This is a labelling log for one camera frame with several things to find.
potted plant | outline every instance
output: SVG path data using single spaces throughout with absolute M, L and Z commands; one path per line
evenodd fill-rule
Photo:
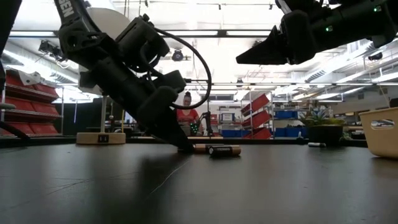
M 308 129 L 310 142 L 325 143 L 327 146 L 338 145 L 343 136 L 345 121 L 336 118 L 327 118 L 326 111 L 311 111 L 306 116 L 300 116 L 300 121 Z

red shirt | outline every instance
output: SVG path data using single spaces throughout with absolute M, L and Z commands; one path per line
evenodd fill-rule
M 177 110 L 177 121 L 178 122 L 187 122 L 187 123 L 195 123 L 196 119 L 199 117 L 198 112 L 196 110 L 190 110 L 189 114 L 185 115 L 182 110 Z

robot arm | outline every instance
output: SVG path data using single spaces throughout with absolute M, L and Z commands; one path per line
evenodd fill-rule
M 170 105 L 185 87 L 179 71 L 169 74 L 149 73 L 137 77 L 133 72 L 146 72 L 169 52 L 165 40 L 157 33 L 149 18 L 135 18 L 113 40 L 101 32 L 90 19 L 81 0 L 55 0 L 62 26 L 58 36 L 67 59 L 85 68 L 80 85 L 98 85 L 118 102 L 145 132 L 181 149 L 193 146 L 180 128 Z
M 314 0 L 276 0 L 283 10 L 279 29 L 236 58 L 256 65 L 300 64 L 316 53 L 369 39 L 375 47 L 393 41 L 398 32 L 396 0 L 334 0 L 335 9 Z

person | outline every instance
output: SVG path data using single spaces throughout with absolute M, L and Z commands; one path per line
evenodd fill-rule
M 190 92 L 186 92 L 183 105 L 190 106 L 192 102 L 192 97 Z M 190 124 L 196 123 L 199 120 L 199 114 L 195 109 L 191 110 L 177 110 L 177 121 L 180 125 L 190 127 Z M 202 125 L 199 126 L 199 133 L 203 132 Z

black table surface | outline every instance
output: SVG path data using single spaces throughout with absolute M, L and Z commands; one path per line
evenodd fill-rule
M 0 223 L 398 223 L 398 161 L 365 148 L 0 150 Z

